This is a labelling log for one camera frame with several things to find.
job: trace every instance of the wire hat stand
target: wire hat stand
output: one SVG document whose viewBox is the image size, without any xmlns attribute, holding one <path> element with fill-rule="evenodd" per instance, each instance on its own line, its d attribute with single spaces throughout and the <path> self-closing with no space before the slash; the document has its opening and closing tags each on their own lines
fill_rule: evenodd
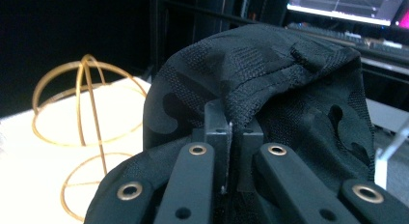
<svg viewBox="0 0 409 224">
<path fill-rule="evenodd" d="M 91 69 L 96 69 L 99 74 L 99 79 L 100 83 L 93 83 L 92 77 L 91 77 Z M 46 101 L 40 104 L 40 98 L 41 98 L 41 93 L 45 89 L 45 87 L 56 77 L 63 75 L 66 72 L 69 71 L 74 71 L 76 70 L 76 80 L 75 80 L 75 87 L 67 89 L 61 93 L 58 93 L 57 95 L 52 96 L 51 98 L 48 98 Z M 123 85 L 118 85 L 117 83 L 108 83 L 105 80 L 104 76 L 104 71 L 110 71 L 115 74 L 118 74 L 124 78 L 129 79 L 135 86 L 123 86 Z M 73 187 L 73 186 L 80 186 L 80 185 L 88 185 L 88 184 L 98 184 L 99 182 L 81 182 L 81 183 L 73 183 L 70 184 L 69 180 L 71 177 L 84 165 L 87 163 L 97 159 L 101 158 L 102 162 L 102 168 L 103 168 L 103 173 L 104 175 L 107 174 L 107 166 L 106 166 L 106 160 L 105 156 L 106 155 L 124 155 L 127 157 L 132 156 L 132 154 L 126 154 L 126 153 L 109 153 L 106 154 L 103 149 L 103 144 L 105 143 L 110 143 L 114 142 L 124 136 L 126 136 L 128 133 L 135 131 L 142 125 L 142 121 L 140 122 L 135 122 L 135 124 L 132 121 L 132 125 L 130 129 L 127 129 L 126 131 L 116 134 L 114 136 L 110 136 L 107 139 L 103 139 L 101 135 L 101 127 L 100 127 L 100 121 L 98 117 L 98 112 L 97 112 L 97 106 L 95 102 L 95 89 L 98 88 L 111 88 L 111 87 L 123 87 L 126 90 L 131 90 L 132 92 L 137 93 L 138 95 L 142 96 L 143 98 L 146 97 L 147 92 L 144 90 L 144 88 L 135 80 L 135 78 L 127 73 L 125 70 L 122 70 L 116 66 L 103 63 L 103 62 L 98 62 L 95 57 L 93 57 L 90 54 L 85 55 L 81 61 L 79 62 L 70 62 L 63 64 L 53 70 L 51 70 L 49 73 L 47 73 L 38 83 L 38 85 L 35 88 L 35 91 L 33 93 L 33 100 L 32 100 L 32 106 L 33 106 L 33 111 L 34 111 L 34 118 L 32 121 L 32 130 L 37 135 L 42 141 L 57 145 L 57 146 L 63 146 L 63 147 L 86 147 L 86 146 L 98 146 L 99 148 L 99 155 L 93 156 L 86 161 L 82 162 L 80 165 L 78 165 L 66 178 L 62 189 L 61 189 L 61 194 L 60 194 L 60 201 L 61 205 L 63 206 L 64 210 L 73 218 L 83 221 L 84 217 L 78 215 L 74 211 L 72 211 L 66 202 L 65 194 L 66 194 L 66 188 L 68 187 Z M 82 106 L 81 106 L 81 98 L 84 97 L 86 94 L 89 94 L 89 100 L 91 104 L 91 110 L 92 110 L 92 121 L 90 121 L 91 126 L 94 129 L 95 136 L 97 138 L 96 141 L 93 143 L 87 142 L 86 138 L 84 137 L 84 124 L 83 124 L 83 119 L 84 119 L 84 112 L 82 112 Z M 43 113 L 44 110 L 48 107 L 48 105 L 51 105 L 57 101 L 60 101 L 64 98 L 70 98 L 74 97 L 75 101 L 75 116 L 76 116 L 76 132 L 78 134 L 78 143 L 69 143 L 67 141 L 57 141 L 55 139 L 52 139 L 50 137 L 47 137 L 43 131 L 38 129 L 38 120 L 39 116 L 41 113 Z"/>
</svg>

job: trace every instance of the keyboard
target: keyboard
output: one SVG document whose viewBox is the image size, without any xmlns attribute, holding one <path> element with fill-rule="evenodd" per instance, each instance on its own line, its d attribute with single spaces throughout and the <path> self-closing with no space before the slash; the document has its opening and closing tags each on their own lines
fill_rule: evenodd
<svg viewBox="0 0 409 224">
<path fill-rule="evenodd" d="M 366 45 L 365 39 L 361 38 L 361 36 L 352 34 L 352 33 L 341 33 L 336 32 L 328 29 L 317 28 L 313 26 L 304 25 L 302 23 L 290 23 L 287 26 L 288 29 L 299 30 L 302 32 L 307 32 L 310 34 L 315 34 L 323 37 L 328 37 L 344 42 L 351 42 L 356 45 Z"/>
<path fill-rule="evenodd" d="M 382 51 L 382 52 L 388 52 L 388 53 L 400 55 L 400 56 L 406 56 L 406 57 L 409 58 L 409 48 L 391 47 L 391 46 L 387 46 L 385 44 L 376 43 L 376 42 L 372 42 L 369 45 L 369 48 L 373 49 L 373 50 L 378 50 L 378 51 Z"/>
<path fill-rule="evenodd" d="M 372 39 L 363 38 L 356 34 L 322 29 L 304 23 L 290 23 L 286 28 L 300 31 L 310 36 L 325 39 L 340 45 L 353 47 L 360 51 L 363 56 L 371 59 L 398 64 L 405 68 L 409 66 L 409 47 L 407 46 L 403 46 L 402 48 L 392 47 L 385 45 L 380 41 L 373 42 Z"/>
</svg>

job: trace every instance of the gold metal ring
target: gold metal ring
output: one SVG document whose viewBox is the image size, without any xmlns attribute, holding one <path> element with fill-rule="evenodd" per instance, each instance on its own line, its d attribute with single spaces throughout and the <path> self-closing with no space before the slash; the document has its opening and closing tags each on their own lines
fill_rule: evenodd
<svg viewBox="0 0 409 224">
<path fill-rule="evenodd" d="M 367 185 L 355 184 L 352 186 L 352 191 L 362 200 L 373 204 L 380 204 L 384 201 L 384 197 L 380 192 Z"/>
<path fill-rule="evenodd" d="M 274 154 L 274 155 L 285 155 L 286 154 L 286 149 L 284 149 L 283 147 L 280 147 L 280 146 L 268 147 L 268 151 L 271 154 Z"/>
<path fill-rule="evenodd" d="M 118 189 L 117 197 L 123 201 L 129 201 L 141 195 L 142 189 L 143 186 L 139 182 L 128 182 Z"/>
<path fill-rule="evenodd" d="M 192 146 L 189 149 L 189 153 L 195 154 L 195 155 L 205 154 L 205 152 L 207 152 L 207 148 L 200 146 L 200 145 Z"/>
<path fill-rule="evenodd" d="M 108 153 L 105 155 L 125 155 L 128 157 L 132 157 L 133 154 L 125 154 L 125 153 Z M 66 201 L 66 190 L 69 187 L 75 187 L 75 186 L 83 186 L 83 185 L 92 185 L 92 184 L 99 184 L 100 182 L 81 182 L 81 183 L 69 183 L 69 180 L 72 178 L 72 176 L 82 167 L 84 167 L 86 164 L 90 163 L 91 161 L 97 159 L 100 157 L 99 155 L 93 156 L 87 160 L 85 160 L 84 162 L 82 162 L 80 165 L 78 165 L 74 170 L 72 170 L 72 172 L 68 175 L 68 177 L 66 178 L 66 180 L 63 183 L 63 186 L 61 187 L 61 191 L 60 191 L 60 202 L 61 202 L 61 206 L 63 206 L 63 209 L 66 211 L 66 213 L 68 215 L 70 215 L 71 217 L 75 218 L 78 221 L 84 222 L 84 217 L 80 216 L 79 214 L 75 213 L 73 210 L 71 210 L 67 204 Z"/>
<path fill-rule="evenodd" d="M 99 71 L 99 76 L 100 76 L 100 80 L 101 83 L 94 83 L 91 80 L 91 77 L 89 76 L 90 74 L 90 69 L 91 68 L 97 68 L 97 70 Z M 75 84 L 75 88 L 71 88 L 68 90 L 63 91 L 62 93 L 59 93 L 49 99 L 47 99 L 44 103 L 42 103 L 41 105 L 39 105 L 39 100 L 40 100 L 40 96 L 41 96 L 41 92 L 43 91 L 43 89 L 45 88 L 45 86 L 52 81 L 54 78 L 56 78 L 57 76 L 68 72 L 68 71 L 72 71 L 72 70 L 77 70 L 77 78 L 76 78 L 76 84 Z M 92 146 L 92 145 L 100 145 L 101 143 L 108 143 L 108 142 L 112 142 L 115 141 L 117 139 L 120 139 L 124 136 L 126 136 L 127 133 L 129 132 L 133 132 L 134 130 L 136 130 L 137 128 L 139 128 L 142 125 L 142 122 L 139 122 L 138 124 L 136 124 L 136 126 L 134 126 L 131 130 L 126 131 L 124 134 L 120 134 L 119 136 L 114 136 L 111 139 L 105 139 L 102 140 L 101 138 L 98 138 L 98 142 L 97 143 L 85 143 L 84 140 L 84 134 L 83 134 L 83 130 L 82 130 L 82 120 L 81 120 L 81 110 L 80 110 L 80 96 L 81 96 L 81 92 L 84 91 L 88 91 L 90 93 L 91 98 L 91 102 L 95 102 L 94 100 L 94 93 L 93 93 L 93 89 L 96 89 L 98 87 L 102 87 L 102 86 L 114 86 L 112 83 L 107 83 L 105 82 L 105 78 L 103 75 L 103 70 L 107 70 L 107 71 L 111 71 L 115 74 L 121 75 L 124 78 L 128 78 L 129 80 L 131 80 L 138 88 L 139 90 L 136 90 L 136 88 L 133 87 L 125 87 L 125 86 L 120 86 L 120 87 L 124 87 L 126 89 L 130 89 L 133 91 L 136 91 L 138 94 L 141 94 L 144 98 L 147 96 L 147 92 L 144 90 L 144 88 L 133 78 L 133 76 L 129 73 L 127 73 L 125 70 L 122 70 L 116 66 L 107 64 L 107 63 L 102 63 L 102 62 L 97 62 L 96 59 L 92 56 L 92 55 L 85 55 L 83 57 L 83 59 L 81 60 L 81 62 L 71 62 L 71 63 L 66 63 L 63 64 L 53 70 L 51 70 L 49 73 L 47 73 L 38 83 L 38 85 L 36 86 L 36 89 L 33 93 L 33 100 L 32 100 L 32 105 L 33 105 L 33 110 L 34 110 L 34 118 L 33 118 L 33 122 L 32 122 L 32 129 L 33 132 L 43 141 L 50 143 L 50 144 L 55 144 L 55 145 L 59 145 L 59 146 Z M 87 85 L 82 85 L 82 81 L 83 81 L 83 76 L 84 74 L 86 74 L 85 76 L 87 77 Z M 76 96 L 76 110 L 77 110 L 77 127 L 78 127 L 78 134 L 79 134 L 79 138 L 80 138 L 80 144 L 73 144 L 73 143 L 59 143 L 58 141 L 55 140 L 51 140 L 48 137 L 43 136 L 38 130 L 37 130 L 37 118 L 40 115 L 41 111 L 48 105 L 51 104 L 57 100 L 63 99 L 63 98 L 67 98 L 70 96 Z M 96 115 L 96 108 L 95 105 L 93 104 L 93 111 L 95 112 Z M 95 129 L 99 133 L 99 124 L 95 124 Z"/>
</svg>

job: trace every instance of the black camouflage fabric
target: black camouflage fabric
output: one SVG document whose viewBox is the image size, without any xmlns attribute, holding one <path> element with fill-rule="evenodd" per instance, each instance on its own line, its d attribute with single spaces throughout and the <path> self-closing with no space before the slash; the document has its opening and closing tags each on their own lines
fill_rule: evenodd
<svg viewBox="0 0 409 224">
<path fill-rule="evenodd" d="M 86 220 L 96 223 L 97 207 L 114 206 L 103 204 L 103 197 L 119 178 L 143 178 L 154 189 L 165 184 L 192 128 L 204 125 L 205 104 L 217 98 L 234 135 L 256 118 L 266 141 L 293 148 L 334 192 L 347 179 L 373 181 L 359 52 L 282 28 L 247 25 L 192 44 L 165 63 L 145 103 L 144 152 L 108 174 Z M 150 159 L 149 169 L 143 157 Z M 258 222 L 250 210 L 240 213 L 232 223 Z"/>
</svg>

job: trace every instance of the metal grommet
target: metal grommet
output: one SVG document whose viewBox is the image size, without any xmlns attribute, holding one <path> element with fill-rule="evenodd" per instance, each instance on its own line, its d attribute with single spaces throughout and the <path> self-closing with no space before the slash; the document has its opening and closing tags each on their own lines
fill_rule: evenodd
<svg viewBox="0 0 409 224">
<path fill-rule="evenodd" d="M 370 203 L 380 204 L 384 201 L 384 197 L 380 192 L 367 185 L 355 184 L 354 186 L 352 186 L 352 191 L 359 198 Z"/>
<path fill-rule="evenodd" d="M 128 182 L 118 189 L 117 197 L 123 201 L 129 201 L 141 195 L 142 189 L 143 186 L 139 182 Z"/>
<path fill-rule="evenodd" d="M 286 154 L 286 149 L 280 146 L 270 146 L 268 147 L 268 151 L 271 154 L 275 154 L 275 155 L 285 155 Z"/>
<path fill-rule="evenodd" d="M 207 152 L 207 148 L 205 148 L 205 147 L 203 147 L 203 146 L 200 146 L 200 145 L 192 146 L 192 147 L 190 147 L 190 149 L 189 149 L 189 153 L 190 153 L 190 154 L 196 154 L 196 155 L 198 155 L 198 154 L 205 154 L 205 152 Z"/>
</svg>

